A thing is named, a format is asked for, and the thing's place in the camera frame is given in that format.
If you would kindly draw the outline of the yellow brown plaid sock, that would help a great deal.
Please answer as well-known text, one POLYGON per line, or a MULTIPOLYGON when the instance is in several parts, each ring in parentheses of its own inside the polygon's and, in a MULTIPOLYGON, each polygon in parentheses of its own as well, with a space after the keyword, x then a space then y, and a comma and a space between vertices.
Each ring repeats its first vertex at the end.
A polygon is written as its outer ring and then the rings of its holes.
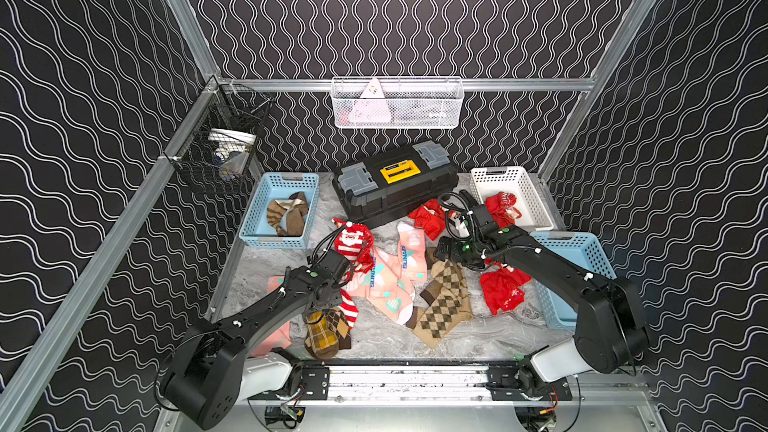
POLYGON ((309 316, 304 346, 317 360, 334 358, 352 347, 351 326, 340 308, 326 309, 309 316))

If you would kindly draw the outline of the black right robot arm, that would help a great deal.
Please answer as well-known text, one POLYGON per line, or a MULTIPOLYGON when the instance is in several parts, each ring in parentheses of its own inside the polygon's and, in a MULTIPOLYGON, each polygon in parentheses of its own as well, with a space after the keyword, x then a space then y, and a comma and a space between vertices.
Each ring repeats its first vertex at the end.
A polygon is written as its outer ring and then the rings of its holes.
POLYGON ((649 346, 646 314, 639 289, 631 280, 596 274, 556 254, 529 232, 500 227, 484 205, 462 210, 466 237, 452 231, 439 239, 436 257, 466 267, 498 262, 519 270, 564 300, 576 313, 572 337, 525 356, 517 381, 532 394, 583 372, 612 373, 649 346))

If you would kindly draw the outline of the red penguin sock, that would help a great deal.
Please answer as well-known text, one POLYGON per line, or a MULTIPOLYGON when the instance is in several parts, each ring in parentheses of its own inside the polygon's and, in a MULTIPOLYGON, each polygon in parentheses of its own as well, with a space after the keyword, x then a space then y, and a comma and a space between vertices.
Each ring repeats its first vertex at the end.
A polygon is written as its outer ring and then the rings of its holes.
POLYGON ((499 192, 485 199, 484 204, 500 228, 515 225, 523 214, 516 207, 517 197, 512 193, 499 192))

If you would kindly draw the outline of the brown striped sock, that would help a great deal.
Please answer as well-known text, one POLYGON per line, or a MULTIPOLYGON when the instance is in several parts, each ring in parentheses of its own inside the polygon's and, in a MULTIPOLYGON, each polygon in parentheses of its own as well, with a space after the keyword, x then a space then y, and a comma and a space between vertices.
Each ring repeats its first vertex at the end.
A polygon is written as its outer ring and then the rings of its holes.
POLYGON ((273 200, 268 204, 266 212, 267 223, 275 230, 276 234, 280 237, 284 236, 281 232, 280 220, 284 214, 284 209, 279 205, 281 200, 273 200))

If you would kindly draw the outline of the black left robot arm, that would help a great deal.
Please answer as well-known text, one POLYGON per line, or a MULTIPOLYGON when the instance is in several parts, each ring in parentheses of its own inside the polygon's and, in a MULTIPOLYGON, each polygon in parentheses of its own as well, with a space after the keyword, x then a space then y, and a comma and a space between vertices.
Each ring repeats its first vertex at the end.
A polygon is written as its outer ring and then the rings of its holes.
POLYGON ((218 425, 238 400, 252 350, 295 316, 339 305, 349 268, 349 260, 330 250, 289 268, 280 287, 243 311, 193 323, 170 354, 157 395, 203 430, 218 425))

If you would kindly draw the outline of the red santa striped sock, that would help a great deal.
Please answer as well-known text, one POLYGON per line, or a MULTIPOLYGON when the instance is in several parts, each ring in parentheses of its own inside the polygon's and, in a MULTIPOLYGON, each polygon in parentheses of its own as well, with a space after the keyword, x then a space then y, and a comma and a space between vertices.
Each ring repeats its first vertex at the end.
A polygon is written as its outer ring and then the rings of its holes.
POLYGON ((355 273, 365 274, 374 266, 374 235, 370 229, 359 223, 333 219, 339 234, 333 241, 336 252, 345 257, 355 273))

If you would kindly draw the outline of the red white striped sock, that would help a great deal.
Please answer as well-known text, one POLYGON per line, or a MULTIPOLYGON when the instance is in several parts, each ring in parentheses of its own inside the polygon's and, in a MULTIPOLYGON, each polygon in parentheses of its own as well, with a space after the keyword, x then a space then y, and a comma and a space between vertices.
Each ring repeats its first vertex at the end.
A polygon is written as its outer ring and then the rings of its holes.
POLYGON ((338 306, 338 309, 342 313, 349 328, 352 329, 356 325, 359 316, 359 309, 351 296, 345 290, 341 289, 340 295, 342 302, 338 306))

